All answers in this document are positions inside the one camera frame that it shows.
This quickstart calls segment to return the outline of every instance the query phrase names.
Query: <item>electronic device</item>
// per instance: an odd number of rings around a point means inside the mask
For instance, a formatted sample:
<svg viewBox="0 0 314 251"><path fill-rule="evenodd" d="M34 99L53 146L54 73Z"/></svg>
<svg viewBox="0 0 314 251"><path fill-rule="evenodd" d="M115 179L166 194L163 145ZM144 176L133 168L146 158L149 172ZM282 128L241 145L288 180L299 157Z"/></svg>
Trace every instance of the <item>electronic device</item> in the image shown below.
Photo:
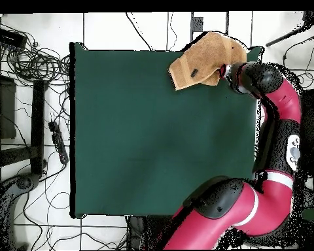
<svg viewBox="0 0 314 251"><path fill-rule="evenodd" d="M63 142L63 137L61 136L60 127L57 122L49 122L49 129L52 134L52 142L55 144L56 150L60 155L60 162L66 165L69 162L69 156L67 155L65 145Z"/></svg>
<svg viewBox="0 0 314 251"><path fill-rule="evenodd" d="M24 49L26 47L27 37L14 33L11 31L7 31L0 28L0 45L11 48L19 48Z"/></svg>

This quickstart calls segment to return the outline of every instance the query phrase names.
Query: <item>black cable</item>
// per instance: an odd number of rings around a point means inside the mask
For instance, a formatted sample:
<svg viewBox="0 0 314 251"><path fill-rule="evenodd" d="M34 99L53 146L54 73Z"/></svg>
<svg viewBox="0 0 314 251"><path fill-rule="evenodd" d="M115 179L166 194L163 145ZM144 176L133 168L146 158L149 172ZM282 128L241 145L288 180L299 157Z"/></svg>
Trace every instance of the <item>black cable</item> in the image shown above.
<svg viewBox="0 0 314 251"><path fill-rule="evenodd" d="M80 219L80 239L79 239L79 250L81 251L81 243L82 243L82 218Z"/></svg>
<svg viewBox="0 0 314 251"><path fill-rule="evenodd" d="M19 169L19 171L16 173L16 175L18 175L18 173L22 170L22 169L25 169L28 165L30 165L30 163L29 164L27 164L27 165L25 165L24 167L22 167L21 169Z"/></svg>
<svg viewBox="0 0 314 251"><path fill-rule="evenodd" d="M310 40L310 39L313 39L313 38L314 38L314 36L309 37L308 39L305 39L305 40L302 41L302 42L298 42L298 43L296 43L296 44L293 44L292 46L290 46L289 48L287 48L285 54L283 55L283 65L284 65L284 67L286 67L286 66L285 66L285 60L286 60L286 58L287 58L287 52L288 52L291 48L293 48L293 47L295 47L295 46L297 46L297 45L299 45L299 44L302 44L302 43L304 43L304 42L306 42L306 41L308 41L308 40ZM312 75L311 73L308 73L308 67L309 67L309 65L310 65L310 63L311 63L311 59L312 59L312 57L313 57L313 52L314 52L314 47L313 47L313 49L312 49L312 51L311 51L311 57L310 57L310 59L309 59L309 62L308 62L308 65L307 65L307 68L306 68L305 72L302 73L302 74L300 74L300 75L297 75L298 78L301 78L301 79L302 79L302 81L300 82L301 84L304 83L304 77L303 77L303 75L305 75L306 77L308 77L309 79L311 79L311 84L308 85L308 86L304 86L304 87L302 87L302 88L308 88L308 87L310 87L310 86L313 84L313 82L314 82L314 77L313 77L313 75Z"/></svg>
<svg viewBox="0 0 314 251"><path fill-rule="evenodd" d="M51 234L49 234L49 236L48 236L48 232L49 232L49 211L50 211L50 207L54 207L53 205L52 205L52 202L53 202L53 200L55 200L55 198L57 197L57 196L59 196L59 195L61 195L61 194L67 194L68 196L70 196L67 192L59 192L59 193L57 193L52 199L51 199L51 202L49 203L49 207L48 207L48 212L46 213L46 224L47 224L47 226L48 226L48 230L47 230L47 232L46 232L46 241L48 242L48 245L49 245L49 249L51 249ZM63 209L66 209L66 208L69 208L70 207L70 204L68 204L65 208L55 208L55 209L57 209L57 210L63 210Z"/></svg>
<svg viewBox="0 0 314 251"><path fill-rule="evenodd" d="M26 140L24 139L24 136L22 135L21 131L20 131L20 128L15 124L15 122L13 122L12 120L10 120L9 118L7 118L6 116L4 116L3 114L1 114L1 116L3 116L4 118L6 118L8 121L12 122L15 127L18 129L18 132L20 133L20 136L24 142L24 145L26 146L27 150L28 150L28 154L29 154L29 158L31 159L31 152L30 152L30 148L29 146L27 145L26 143Z"/></svg>
<svg viewBox="0 0 314 251"><path fill-rule="evenodd" d="M27 193L27 201L26 201L26 203L24 204L24 208L23 208L23 211L22 211L22 212L23 212L23 214L24 214L24 216L26 217L27 220L29 220L32 224L35 224L35 225L36 225L37 227L39 227L39 229L41 230L41 233L39 234L37 240L33 243L33 246L31 247L31 251L33 251L33 249L34 249L34 247L35 247L37 241L39 240L39 238L41 238L41 235L43 234L43 229L42 229L42 227L41 227L39 224L37 224L36 222L34 222L33 220L31 220L31 219L27 216L27 214L26 214L26 206L27 206L28 201L29 201L29 192Z"/></svg>
<svg viewBox="0 0 314 251"><path fill-rule="evenodd" d="M167 12L167 21L166 21L166 51L169 48L169 12Z"/></svg>
<svg viewBox="0 0 314 251"><path fill-rule="evenodd" d="M173 43L173 46L169 49L169 51L171 51L171 49L172 49L173 47L175 47L175 43L176 43L176 41L177 41L177 34L175 33L175 30L173 30L173 28L172 28L173 13L174 13L174 12L172 12L172 15L171 15L170 28L171 28L172 32L175 34L175 42Z"/></svg>
<svg viewBox="0 0 314 251"><path fill-rule="evenodd" d="M56 174L61 173L61 172L66 168L66 166L67 166L67 165L64 165L64 166L61 168L60 171L58 171L57 173L54 173L53 175L48 176L46 179L49 179L50 177L52 177L52 176L54 176L54 175L56 175ZM34 204L38 199L40 199L43 194L44 194L44 192L43 192L42 194L40 194L40 196L38 196L38 198L36 198L36 199L34 200L34 202L32 202L32 204ZM23 214L23 212L19 213L19 214L14 218L14 220L16 220L21 214Z"/></svg>
<svg viewBox="0 0 314 251"><path fill-rule="evenodd" d="M85 45L85 13L82 13L82 43Z"/></svg>
<svg viewBox="0 0 314 251"><path fill-rule="evenodd" d="M251 12L251 32L250 32L250 47L253 46L253 20L254 20L254 12Z"/></svg>
<svg viewBox="0 0 314 251"><path fill-rule="evenodd" d="M152 51L152 48L150 47L150 45L146 42L146 40L142 37L142 35L138 32L135 24L132 22L132 20L130 19L130 17L128 16L128 13L126 12L126 16L127 19L130 21L130 23L132 24L132 26L134 27L134 29L136 30L136 33L140 36L140 38L145 42L145 44L149 47L149 50Z"/></svg>

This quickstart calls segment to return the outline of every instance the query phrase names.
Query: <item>black stand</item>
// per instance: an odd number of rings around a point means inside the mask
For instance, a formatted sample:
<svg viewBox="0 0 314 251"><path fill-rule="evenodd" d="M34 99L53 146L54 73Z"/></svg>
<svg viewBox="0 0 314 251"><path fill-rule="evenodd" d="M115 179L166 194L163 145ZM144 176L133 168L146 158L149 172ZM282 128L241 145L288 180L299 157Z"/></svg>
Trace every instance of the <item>black stand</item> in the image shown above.
<svg viewBox="0 0 314 251"><path fill-rule="evenodd" d="M10 177L0 183L0 250L27 250L26 244L17 247L13 235L16 200L37 187L46 166L43 159L44 144L44 92L43 80L33 82L31 115L31 146L0 151L0 167L30 159L31 172Z"/></svg>
<svg viewBox="0 0 314 251"><path fill-rule="evenodd" d="M297 33L301 33L310 29L312 26L314 26L314 12L311 12L311 11L304 12L304 15L302 16L302 20L304 21L304 24L302 27L295 29L294 31L291 31L290 33L283 35L282 37L279 37L278 39L275 39L274 41L267 43L266 47L269 47L273 44L281 42L293 35L296 35Z"/></svg>

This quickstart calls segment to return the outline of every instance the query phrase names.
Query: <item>white stripe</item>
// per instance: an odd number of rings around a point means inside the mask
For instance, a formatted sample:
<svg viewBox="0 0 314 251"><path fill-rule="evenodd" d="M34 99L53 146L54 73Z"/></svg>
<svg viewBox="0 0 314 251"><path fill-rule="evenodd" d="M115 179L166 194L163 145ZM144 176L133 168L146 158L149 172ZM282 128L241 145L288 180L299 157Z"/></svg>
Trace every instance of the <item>white stripe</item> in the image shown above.
<svg viewBox="0 0 314 251"><path fill-rule="evenodd" d="M247 224L248 222L250 222L250 220L254 217L254 215L256 214L257 212L257 208L258 208L258 195L256 193L256 191L254 190L254 188L252 186L250 186L253 191L254 191L254 207L253 207L253 210L251 211L251 213L248 215L248 217L239 222L238 224L234 224L234 226L242 226L242 225L245 225Z"/></svg>
<svg viewBox="0 0 314 251"><path fill-rule="evenodd" d="M286 185L290 189L293 188L293 179L287 177L286 175L282 173L268 172L268 180Z"/></svg>

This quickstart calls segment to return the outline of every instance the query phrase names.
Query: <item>white floor tile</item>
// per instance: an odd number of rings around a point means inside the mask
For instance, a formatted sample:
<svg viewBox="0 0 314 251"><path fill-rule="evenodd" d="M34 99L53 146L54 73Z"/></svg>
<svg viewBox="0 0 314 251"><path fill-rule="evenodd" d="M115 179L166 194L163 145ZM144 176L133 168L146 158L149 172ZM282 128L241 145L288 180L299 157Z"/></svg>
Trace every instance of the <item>white floor tile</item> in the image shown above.
<svg viewBox="0 0 314 251"><path fill-rule="evenodd" d="M88 215L82 223L84 226L127 226L124 216Z"/></svg>
<svg viewBox="0 0 314 251"><path fill-rule="evenodd" d="M82 250L110 250L116 248L119 243L126 240L126 228L83 228L83 232L89 234L82 236Z"/></svg>
<svg viewBox="0 0 314 251"><path fill-rule="evenodd" d="M229 36L250 47L250 34L251 11L229 12Z"/></svg>

